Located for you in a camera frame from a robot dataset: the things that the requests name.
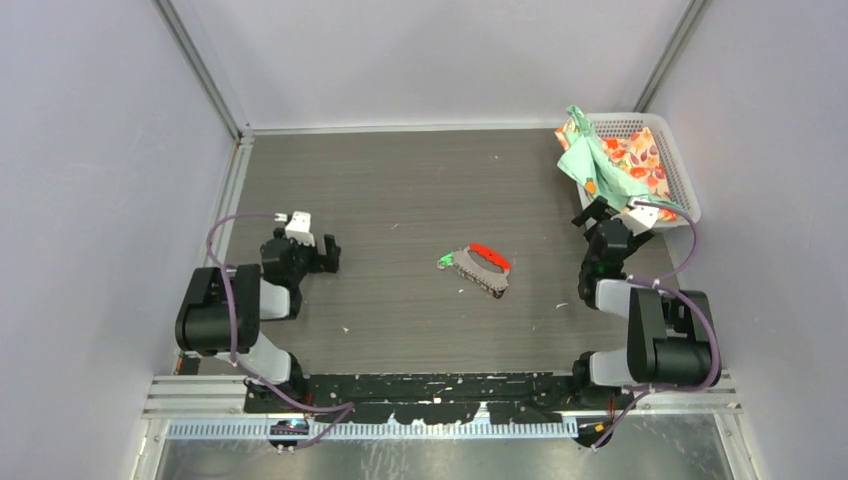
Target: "white plastic basket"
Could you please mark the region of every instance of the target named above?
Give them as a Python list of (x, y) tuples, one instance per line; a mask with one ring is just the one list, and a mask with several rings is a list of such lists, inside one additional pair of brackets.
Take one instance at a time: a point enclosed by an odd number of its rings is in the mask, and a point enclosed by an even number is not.
[[(701, 206), (698, 205), (695, 190), (683, 165), (683, 158), (674, 143), (668, 123), (662, 117), (652, 113), (588, 113), (586, 117), (595, 123), (595, 132), (601, 138), (627, 138), (644, 127), (650, 128), (660, 150), (660, 162), (665, 167), (671, 200), (683, 207), (694, 222), (697, 223), (701, 219)], [(580, 204), (586, 208), (590, 203), (586, 190), (578, 185), (577, 192), (580, 195)], [(658, 222), (654, 230), (668, 230), (686, 224), (685, 219), (678, 218), (673, 222)]]

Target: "white wall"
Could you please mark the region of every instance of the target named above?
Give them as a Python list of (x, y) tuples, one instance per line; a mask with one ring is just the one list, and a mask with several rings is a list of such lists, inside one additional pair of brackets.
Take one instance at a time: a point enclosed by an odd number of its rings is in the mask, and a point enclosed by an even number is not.
[(846, 45), (845, 2), (713, 2), (652, 108), (704, 212), (684, 283), (710, 295), (768, 478), (845, 477)]
[(0, 470), (120, 478), (232, 142), (153, 2), (0, 15)]
[(555, 125), (571, 103), (627, 111), (688, 0), (178, 3), (205, 26), (193, 37), (251, 126), (267, 129)]

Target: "red handle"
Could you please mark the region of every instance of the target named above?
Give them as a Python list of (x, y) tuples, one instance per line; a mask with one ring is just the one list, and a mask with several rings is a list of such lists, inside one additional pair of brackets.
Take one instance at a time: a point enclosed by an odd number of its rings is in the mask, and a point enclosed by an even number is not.
[(472, 243), (471, 245), (469, 245), (469, 247), (471, 248), (472, 252), (476, 252), (478, 255), (485, 258), (486, 260), (492, 262), (498, 267), (501, 267), (501, 270), (507, 271), (512, 269), (512, 266), (509, 264), (507, 259), (504, 258), (503, 255), (501, 255), (500, 253), (492, 250), (491, 248), (485, 245), (480, 245), (479, 243)]

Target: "gray wood tabletop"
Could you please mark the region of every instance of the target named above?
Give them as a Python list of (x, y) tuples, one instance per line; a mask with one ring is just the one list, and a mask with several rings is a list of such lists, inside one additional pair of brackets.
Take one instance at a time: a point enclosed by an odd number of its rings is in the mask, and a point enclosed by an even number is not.
[[(310, 212), (342, 247), (338, 274), (302, 283), (300, 316), (262, 331), (313, 373), (562, 371), (624, 346), (625, 320), (577, 297), (586, 241), (561, 153), (550, 130), (258, 137), (239, 212)], [(258, 262), (273, 228), (237, 220), (227, 260)], [(512, 263), (502, 299), (436, 268), (471, 242)], [(669, 271), (662, 239), (627, 269)]]

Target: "hand saw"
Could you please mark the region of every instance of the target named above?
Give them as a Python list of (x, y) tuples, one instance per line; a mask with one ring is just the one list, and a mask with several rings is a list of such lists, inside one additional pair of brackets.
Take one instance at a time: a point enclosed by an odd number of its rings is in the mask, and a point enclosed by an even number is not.
[[(492, 262), (492, 264), (501, 269), (501, 272), (486, 270), (474, 261), (474, 257), (471, 256), (470, 252), (475, 252)], [(440, 270), (444, 270), (447, 267), (456, 267), (456, 271), (460, 276), (477, 282), (483, 290), (490, 292), (495, 298), (501, 298), (506, 287), (509, 286), (506, 277), (512, 268), (503, 255), (479, 243), (472, 243), (461, 250), (445, 255), (439, 259), (436, 265)]]

